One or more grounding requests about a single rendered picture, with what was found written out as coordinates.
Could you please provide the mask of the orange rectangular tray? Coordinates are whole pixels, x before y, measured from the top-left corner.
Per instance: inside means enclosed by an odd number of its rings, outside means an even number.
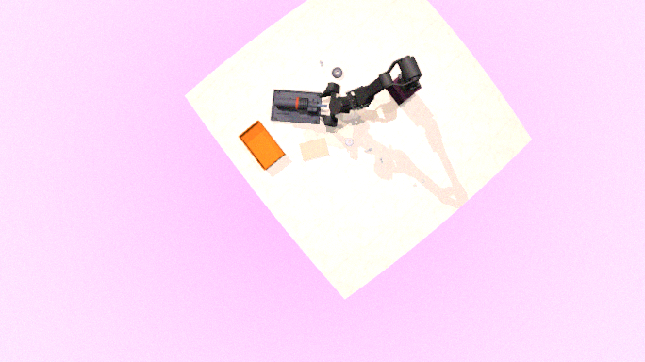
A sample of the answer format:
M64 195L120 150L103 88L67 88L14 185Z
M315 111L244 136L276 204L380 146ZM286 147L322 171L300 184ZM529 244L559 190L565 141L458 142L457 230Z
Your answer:
M264 171L285 154L260 121L256 121L240 134L239 139L246 145Z

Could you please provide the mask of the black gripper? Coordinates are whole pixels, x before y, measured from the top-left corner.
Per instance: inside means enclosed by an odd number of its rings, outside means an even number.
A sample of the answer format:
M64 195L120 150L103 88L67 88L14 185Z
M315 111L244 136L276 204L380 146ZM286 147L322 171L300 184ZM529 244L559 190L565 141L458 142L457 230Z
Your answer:
M324 90L324 92L319 97L323 98L323 97L331 96L330 97L330 102L332 100L343 98L344 96L343 97L340 97L340 96L337 97L337 94L340 94L340 88L341 88L341 85L339 85L337 83L334 83L334 82L330 82L330 83L328 83L327 88ZM321 116L323 118L324 125L328 125L328 126L332 126L332 127L336 127L338 125L338 118L335 117L335 114L333 114L331 111L330 111L330 115L326 115L326 114L317 114L317 115Z

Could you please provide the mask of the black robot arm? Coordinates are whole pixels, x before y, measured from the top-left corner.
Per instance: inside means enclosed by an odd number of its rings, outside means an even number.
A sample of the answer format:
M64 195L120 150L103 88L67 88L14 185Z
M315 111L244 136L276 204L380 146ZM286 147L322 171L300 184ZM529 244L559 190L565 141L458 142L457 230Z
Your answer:
M390 72L396 64L401 69L401 73L397 75L399 78L398 83L394 83L390 76ZM362 108L368 107L371 101L375 99L377 93L384 89L389 89L394 85L399 85L404 92L415 91L421 85L419 82L421 76L422 73L416 59L413 56L406 55L392 62L390 67L385 72L379 74L379 77L369 85L348 90L346 92L347 96L332 100L329 103L329 110L333 114L339 114L341 112L350 114L351 110L359 111ZM350 92L353 92L354 95Z

